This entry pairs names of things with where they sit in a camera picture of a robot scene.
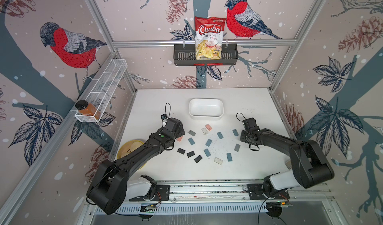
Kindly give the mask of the grey-blue eraser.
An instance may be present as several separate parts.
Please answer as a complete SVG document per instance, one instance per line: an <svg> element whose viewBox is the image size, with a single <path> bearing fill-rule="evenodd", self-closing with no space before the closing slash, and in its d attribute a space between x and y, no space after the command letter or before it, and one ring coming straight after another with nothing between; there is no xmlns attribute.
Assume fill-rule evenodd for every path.
<svg viewBox="0 0 383 225"><path fill-rule="evenodd" d="M234 151L238 152L240 150L240 145L239 144L236 144L235 145L235 148L234 148Z"/></svg>

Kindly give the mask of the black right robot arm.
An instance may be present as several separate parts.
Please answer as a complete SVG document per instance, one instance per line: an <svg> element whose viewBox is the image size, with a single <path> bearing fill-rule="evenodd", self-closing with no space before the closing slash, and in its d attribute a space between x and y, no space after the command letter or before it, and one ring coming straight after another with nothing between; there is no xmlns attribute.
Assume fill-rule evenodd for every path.
<svg viewBox="0 0 383 225"><path fill-rule="evenodd" d="M241 142L249 147L270 147L290 158L289 171L263 179L262 192L267 198L273 198L288 188L301 186L308 189L335 177L333 168L316 141L292 139L267 128L260 129L253 117L244 119L242 124Z"/></svg>

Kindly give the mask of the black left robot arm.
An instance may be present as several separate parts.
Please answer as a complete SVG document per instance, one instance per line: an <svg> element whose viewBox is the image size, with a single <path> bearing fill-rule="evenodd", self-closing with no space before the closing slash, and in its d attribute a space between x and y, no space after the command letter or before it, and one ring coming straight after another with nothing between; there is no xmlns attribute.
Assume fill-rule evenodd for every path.
<svg viewBox="0 0 383 225"><path fill-rule="evenodd" d="M183 124L169 118L164 127L149 136L149 139L130 154L115 161L103 161L93 177L86 197L107 215L113 214L122 205L128 190L128 180L145 163L162 152L173 148L177 138L185 135Z"/></svg>

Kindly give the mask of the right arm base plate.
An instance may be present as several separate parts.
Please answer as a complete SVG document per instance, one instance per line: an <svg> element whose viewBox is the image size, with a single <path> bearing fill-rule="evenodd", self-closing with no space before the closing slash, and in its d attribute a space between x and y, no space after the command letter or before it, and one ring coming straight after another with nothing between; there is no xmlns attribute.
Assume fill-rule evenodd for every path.
<svg viewBox="0 0 383 225"><path fill-rule="evenodd" d="M276 200L289 200L290 196L287 189L276 190L268 185L263 184L247 184L245 192L249 194L250 200L261 199L276 199Z"/></svg>

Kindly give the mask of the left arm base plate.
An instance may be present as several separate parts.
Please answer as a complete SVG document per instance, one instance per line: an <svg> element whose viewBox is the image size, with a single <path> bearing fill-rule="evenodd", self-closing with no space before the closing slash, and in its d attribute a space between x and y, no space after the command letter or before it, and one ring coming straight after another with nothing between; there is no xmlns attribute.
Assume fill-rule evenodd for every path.
<svg viewBox="0 0 383 225"><path fill-rule="evenodd" d="M148 198L147 196L137 196L135 198L131 198L129 202L163 202L168 201L170 196L170 185L157 185L156 190L152 198Z"/></svg>

